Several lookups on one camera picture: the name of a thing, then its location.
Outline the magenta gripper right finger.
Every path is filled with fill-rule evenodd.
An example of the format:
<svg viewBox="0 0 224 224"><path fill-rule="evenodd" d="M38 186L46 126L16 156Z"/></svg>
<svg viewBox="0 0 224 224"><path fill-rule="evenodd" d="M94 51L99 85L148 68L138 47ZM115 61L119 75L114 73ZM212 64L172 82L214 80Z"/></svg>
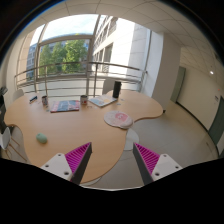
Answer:
<svg viewBox="0 0 224 224"><path fill-rule="evenodd" d="M145 185L182 169L168 154L158 154L137 143L133 144L133 154Z"/></svg>

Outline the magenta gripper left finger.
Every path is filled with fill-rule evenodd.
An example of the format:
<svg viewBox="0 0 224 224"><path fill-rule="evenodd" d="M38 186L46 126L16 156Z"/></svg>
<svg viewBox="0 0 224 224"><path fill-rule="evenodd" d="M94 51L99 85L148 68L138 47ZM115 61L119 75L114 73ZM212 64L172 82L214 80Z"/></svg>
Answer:
<svg viewBox="0 0 224 224"><path fill-rule="evenodd" d="M92 144L86 143L66 154L57 153L42 166L42 169L79 185L91 154Z"/></svg>

